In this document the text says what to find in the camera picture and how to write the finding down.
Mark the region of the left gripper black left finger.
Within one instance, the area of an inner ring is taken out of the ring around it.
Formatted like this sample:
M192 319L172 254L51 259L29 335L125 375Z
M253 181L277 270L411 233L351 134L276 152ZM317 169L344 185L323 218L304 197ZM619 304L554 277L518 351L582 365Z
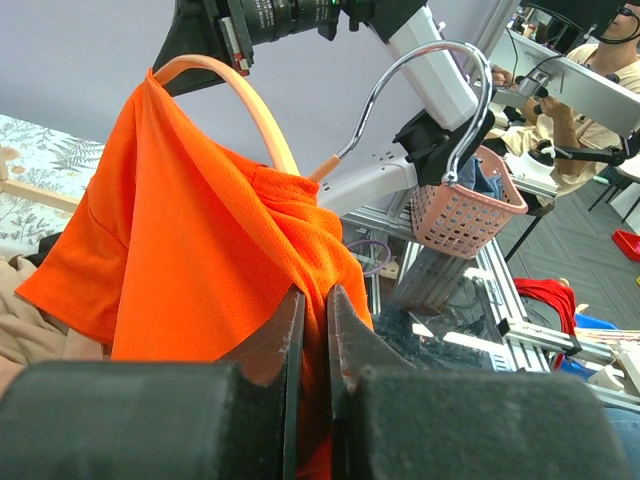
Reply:
M5 479L292 479L305 299L212 363L46 362L1 400Z

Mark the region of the orange wavy hanger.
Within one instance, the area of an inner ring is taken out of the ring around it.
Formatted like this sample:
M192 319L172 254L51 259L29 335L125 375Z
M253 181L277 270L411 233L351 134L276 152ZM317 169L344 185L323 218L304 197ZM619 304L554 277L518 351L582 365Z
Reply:
M356 123L356 128L350 140L338 153L325 161L309 178L318 183L331 173L346 156L355 149L363 135L366 123L373 106L391 78L412 60L432 54L437 51L450 50L467 54L481 71L481 92L476 111L462 138L453 147L447 159L446 171L442 182L454 185L458 182L458 164L463 159L466 150L471 148L473 141L479 135L481 127L489 111L492 96L493 80L491 67L484 54L475 46L460 41L439 40L421 45L401 56L387 68L382 76L372 87L364 104L362 113ZM237 96L246 106L254 123L258 127L266 149L271 157L274 167L291 175L298 175L299 170L275 118L271 114L262 98L253 87L232 67L225 63L200 54L185 54L177 56L153 73L153 78L162 86L166 85L184 71L189 69L207 70L217 74L229 84Z

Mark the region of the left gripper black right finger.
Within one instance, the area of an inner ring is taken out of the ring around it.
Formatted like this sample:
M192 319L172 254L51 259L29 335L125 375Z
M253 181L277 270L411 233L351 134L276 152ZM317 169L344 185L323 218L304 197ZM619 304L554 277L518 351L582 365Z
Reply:
M626 479L630 465L587 386L570 376L420 370L327 303L335 479Z

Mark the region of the orange t shirt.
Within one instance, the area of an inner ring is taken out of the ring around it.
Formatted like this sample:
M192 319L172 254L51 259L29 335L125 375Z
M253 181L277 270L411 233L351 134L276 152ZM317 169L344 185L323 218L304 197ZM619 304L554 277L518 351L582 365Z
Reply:
M74 215L17 292L115 361L213 362L291 287L306 299L302 479L331 475L326 299L371 324L360 264L318 186L215 143L152 76L134 90Z

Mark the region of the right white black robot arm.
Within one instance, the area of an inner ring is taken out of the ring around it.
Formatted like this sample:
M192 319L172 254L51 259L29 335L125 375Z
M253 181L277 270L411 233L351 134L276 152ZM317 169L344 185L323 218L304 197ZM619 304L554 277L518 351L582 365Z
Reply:
M173 96L223 82L242 99L256 45L315 29L333 40L340 14L352 31L369 27L394 59L365 101L346 145L319 166L318 203L347 214L387 194L453 185L492 121L489 64L475 46L441 37L424 1L177 1L152 71ZM405 155L359 175L326 177L356 148L386 84L402 72L424 105L396 135Z

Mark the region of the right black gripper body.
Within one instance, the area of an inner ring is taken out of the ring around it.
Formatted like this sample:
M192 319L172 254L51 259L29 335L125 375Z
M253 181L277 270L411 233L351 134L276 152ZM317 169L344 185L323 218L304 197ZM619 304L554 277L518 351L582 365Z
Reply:
M221 27L231 41L237 65L254 63L255 45L313 29L332 29L340 13L339 1L217 1Z

